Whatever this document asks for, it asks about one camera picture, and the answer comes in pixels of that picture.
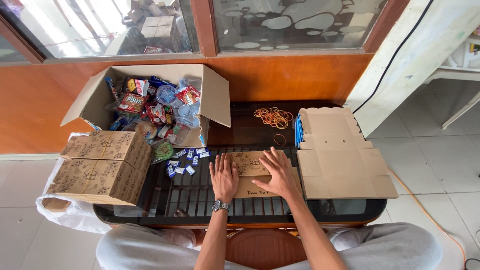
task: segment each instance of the right hand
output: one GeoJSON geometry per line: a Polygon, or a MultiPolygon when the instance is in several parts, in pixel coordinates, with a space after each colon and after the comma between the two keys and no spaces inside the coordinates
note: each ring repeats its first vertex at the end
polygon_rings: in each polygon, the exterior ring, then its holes
{"type": "Polygon", "coordinates": [[[283,152],[275,151],[274,147],[270,149],[272,150],[271,152],[264,151],[267,159],[259,158],[259,160],[272,175],[272,180],[264,183],[260,180],[253,179],[252,183],[268,192],[278,194],[285,199],[300,194],[300,191],[295,185],[287,156],[283,152]]]}

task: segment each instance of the left hand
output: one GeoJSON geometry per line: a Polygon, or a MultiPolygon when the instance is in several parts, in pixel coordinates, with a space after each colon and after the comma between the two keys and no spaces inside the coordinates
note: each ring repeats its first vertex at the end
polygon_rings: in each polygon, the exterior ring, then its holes
{"type": "Polygon", "coordinates": [[[239,185],[237,164],[234,162],[230,168],[230,155],[226,153],[223,153],[222,156],[217,155],[215,168],[213,163],[210,163],[210,175],[212,176],[215,200],[230,203],[239,185]]]}

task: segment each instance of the wooden chair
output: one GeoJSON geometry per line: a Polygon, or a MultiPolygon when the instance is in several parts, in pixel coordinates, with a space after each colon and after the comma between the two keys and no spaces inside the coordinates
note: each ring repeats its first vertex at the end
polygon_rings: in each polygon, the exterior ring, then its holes
{"type": "Polygon", "coordinates": [[[227,238],[225,260],[258,270],[307,259],[301,240],[281,229],[243,229],[227,238]]]}

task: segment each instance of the metal grille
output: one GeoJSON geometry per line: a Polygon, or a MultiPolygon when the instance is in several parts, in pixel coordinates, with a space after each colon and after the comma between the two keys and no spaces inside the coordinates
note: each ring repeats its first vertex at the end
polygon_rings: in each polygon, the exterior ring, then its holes
{"type": "MultiPolygon", "coordinates": [[[[292,166],[297,167],[296,148],[281,148],[287,158],[292,162],[292,166]]],[[[242,152],[242,151],[261,151],[264,148],[245,147],[245,148],[214,148],[209,147],[212,155],[209,158],[199,159],[198,166],[194,167],[196,173],[190,176],[177,173],[172,179],[164,172],[165,165],[161,166],[161,174],[155,193],[153,195],[151,209],[156,209],[149,216],[173,217],[177,209],[185,210],[191,217],[204,217],[212,215],[212,203],[215,200],[215,194],[212,189],[212,179],[210,177],[209,163],[215,162],[215,156],[222,153],[242,152]]],[[[180,167],[191,164],[191,160],[186,159],[186,155],[179,159],[180,167]]],[[[276,197],[256,197],[256,198],[236,198],[230,205],[230,216],[275,216],[288,214],[289,208],[286,201],[279,196],[276,197]]]]}

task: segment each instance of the kraft paper box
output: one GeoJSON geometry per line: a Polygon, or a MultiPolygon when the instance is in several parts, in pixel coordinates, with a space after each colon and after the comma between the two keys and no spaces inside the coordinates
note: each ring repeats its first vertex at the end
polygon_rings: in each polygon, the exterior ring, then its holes
{"type": "Polygon", "coordinates": [[[61,126],[81,118],[97,130],[109,130],[113,124],[113,112],[105,106],[115,101],[112,92],[105,83],[105,77],[111,77],[114,85],[120,85],[126,75],[150,78],[156,76],[162,80],[177,84],[179,79],[201,79],[200,127],[191,129],[180,148],[206,147],[210,120],[230,127],[230,92],[228,81],[202,64],[137,65],[112,66],[86,83],[77,99],[63,118],[61,126]]]}
{"type": "MultiPolygon", "coordinates": [[[[295,185],[297,189],[303,193],[302,187],[300,184],[300,177],[296,167],[290,168],[293,174],[293,179],[295,180],[295,185]]],[[[237,192],[233,196],[233,198],[251,198],[251,197],[275,197],[278,196],[275,193],[268,192],[263,188],[257,187],[254,183],[252,183],[252,179],[262,181],[264,183],[269,182],[272,180],[272,176],[270,175],[259,175],[259,176],[240,176],[239,177],[239,186],[237,192]]]]}
{"type": "Polygon", "coordinates": [[[258,158],[266,159],[263,151],[234,152],[231,162],[237,163],[239,176],[270,175],[258,158]]]}
{"type": "Polygon", "coordinates": [[[65,178],[65,175],[67,174],[68,169],[70,168],[71,165],[72,165],[72,160],[64,160],[62,165],[59,168],[59,171],[55,175],[55,178],[53,178],[52,182],[57,184],[61,183],[63,178],[65,178]]]}
{"type": "Polygon", "coordinates": [[[87,136],[72,136],[60,156],[66,160],[77,158],[86,141],[87,136]]]}
{"type": "Polygon", "coordinates": [[[139,132],[95,130],[87,137],[78,158],[124,160],[134,169],[141,169],[150,152],[151,147],[139,132]]]}
{"type": "MultiPolygon", "coordinates": [[[[59,184],[50,184],[47,193],[55,193],[59,184]]],[[[42,205],[50,212],[65,212],[72,202],[58,198],[45,198],[42,200],[42,205]]]]}
{"type": "Polygon", "coordinates": [[[348,108],[300,109],[297,157],[307,199],[397,198],[380,150],[348,108]]]}
{"type": "Polygon", "coordinates": [[[124,161],[75,159],[56,193],[91,203],[136,205],[140,191],[134,188],[141,190],[136,183],[142,174],[124,161]]]}

